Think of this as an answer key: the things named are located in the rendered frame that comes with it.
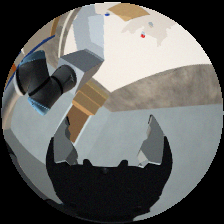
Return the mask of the tan square mat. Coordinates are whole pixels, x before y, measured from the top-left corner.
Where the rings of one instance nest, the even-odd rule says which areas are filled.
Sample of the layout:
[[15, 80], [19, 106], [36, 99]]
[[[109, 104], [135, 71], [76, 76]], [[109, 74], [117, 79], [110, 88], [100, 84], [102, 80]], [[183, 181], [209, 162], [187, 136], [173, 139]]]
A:
[[131, 20], [133, 18], [137, 18], [140, 16], [150, 15], [148, 12], [146, 12], [144, 9], [142, 9], [140, 6], [130, 3], [120, 3], [117, 4], [109, 9], [107, 9], [117, 16], [119, 16], [121, 19], [123, 19], [125, 22], [128, 20]]

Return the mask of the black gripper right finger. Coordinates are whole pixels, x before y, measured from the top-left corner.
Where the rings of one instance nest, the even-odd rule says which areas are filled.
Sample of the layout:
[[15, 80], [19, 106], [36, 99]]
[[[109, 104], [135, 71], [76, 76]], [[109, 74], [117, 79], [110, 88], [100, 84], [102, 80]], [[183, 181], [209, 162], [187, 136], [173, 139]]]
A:
[[167, 136], [164, 135], [155, 117], [151, 114], [148, 124], [150, 125], [146, 133], [147, 139], [143, 141], [137, 154], [138, 167], [153, 174], [157, 182], [155, 197], [159, 197], [170, 177], [173, 159]]

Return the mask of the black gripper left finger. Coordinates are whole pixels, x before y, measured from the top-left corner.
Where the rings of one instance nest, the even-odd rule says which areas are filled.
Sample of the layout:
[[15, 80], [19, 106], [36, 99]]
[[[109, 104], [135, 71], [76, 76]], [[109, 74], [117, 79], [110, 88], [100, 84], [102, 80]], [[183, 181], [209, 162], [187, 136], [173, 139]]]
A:
[[51, 137], [46, 154], [47, 173], [56, 193], [58, 193], [57, 178], [60, 172], [68, 166], [78, 164], [77, 151], [70, 141], [69, 125], [69, 118], [66, 116]]

